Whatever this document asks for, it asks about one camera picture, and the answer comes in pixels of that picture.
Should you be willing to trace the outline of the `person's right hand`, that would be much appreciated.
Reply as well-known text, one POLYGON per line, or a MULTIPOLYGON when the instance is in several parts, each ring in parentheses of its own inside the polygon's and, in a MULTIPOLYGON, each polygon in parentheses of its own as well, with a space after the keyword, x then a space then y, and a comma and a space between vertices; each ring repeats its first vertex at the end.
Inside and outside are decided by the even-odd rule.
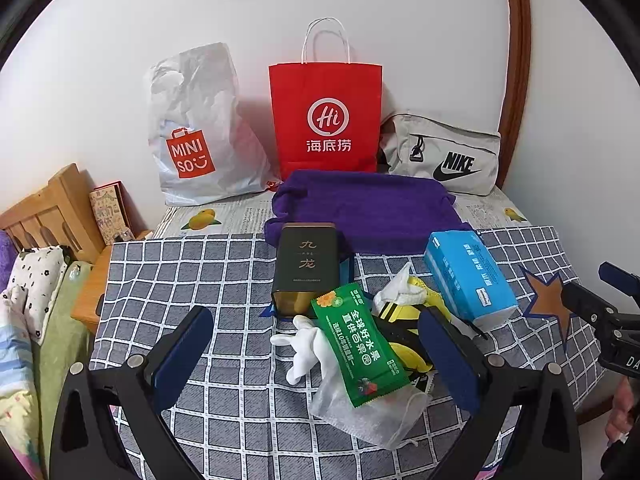
POLYGON ((613 396, 612 410, 605 425, 605 435, 608 443, 614 443, 631 432, 634 418, 631 410, 639 402, 639 381, 625 376, 620 382, 613 396))

